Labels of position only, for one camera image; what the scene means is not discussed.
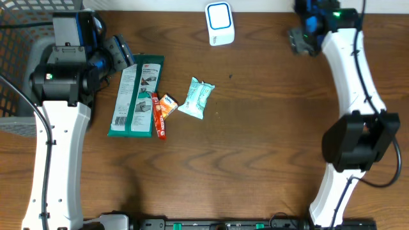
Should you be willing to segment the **red packet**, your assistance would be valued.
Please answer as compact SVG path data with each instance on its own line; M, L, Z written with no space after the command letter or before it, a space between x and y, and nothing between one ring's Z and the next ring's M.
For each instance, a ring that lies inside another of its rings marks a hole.
M157 135L159 139L165 140L166 139L166 127L164 123L164 118L162 115L162 108L160 106L160 101L157 97L156 93L151 93L151 101L152 101L152 112L153 112L153 119L155 122L155 128L157 131Z

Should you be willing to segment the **green box with label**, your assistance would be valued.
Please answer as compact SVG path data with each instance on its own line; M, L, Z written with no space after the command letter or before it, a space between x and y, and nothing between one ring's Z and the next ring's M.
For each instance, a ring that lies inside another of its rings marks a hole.
M109 137L151 137L152 100L157 91L165 57L138 54L135 63L121 73Z

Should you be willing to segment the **orange snack packet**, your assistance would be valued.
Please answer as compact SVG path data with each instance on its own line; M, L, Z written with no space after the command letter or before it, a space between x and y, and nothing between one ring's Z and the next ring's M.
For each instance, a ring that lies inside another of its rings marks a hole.
M160 99L160 107L162 111L162 116L166 119L174 110L178 108L178 103L168 94L165 94Z

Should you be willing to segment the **mint green wipes pack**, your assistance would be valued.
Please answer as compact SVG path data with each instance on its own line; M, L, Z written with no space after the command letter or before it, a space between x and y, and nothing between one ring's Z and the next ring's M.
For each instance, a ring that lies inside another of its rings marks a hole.
M204 118L204 109L207 99L215 86L205 82L199 82L195 77L192 78L186 100L178 110L198 119Z

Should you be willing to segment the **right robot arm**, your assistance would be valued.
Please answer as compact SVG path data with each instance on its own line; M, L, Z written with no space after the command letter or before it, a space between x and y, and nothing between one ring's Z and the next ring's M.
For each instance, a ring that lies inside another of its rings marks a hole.
M298 229L375 229L374 223L345 222L343 213L357 183L387 188L397 182L402 156L396 133L399 116L388 112L377 92L364 51L364 12L341 8L339 1L295 1L301 26L289 30L295 54L322 53L330 66L339 104L339 119L323 134L321 152L326 162L309 217ZM390 181L364 179L389 146L397 157Z

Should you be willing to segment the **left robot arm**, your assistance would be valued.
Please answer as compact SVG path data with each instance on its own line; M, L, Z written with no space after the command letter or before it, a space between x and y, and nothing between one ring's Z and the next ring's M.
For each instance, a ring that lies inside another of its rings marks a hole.
M91 54L55 46L30 75L36 121L36 156L22 229L83 229L81 165L84 136L102 81L134 64L121 34Z

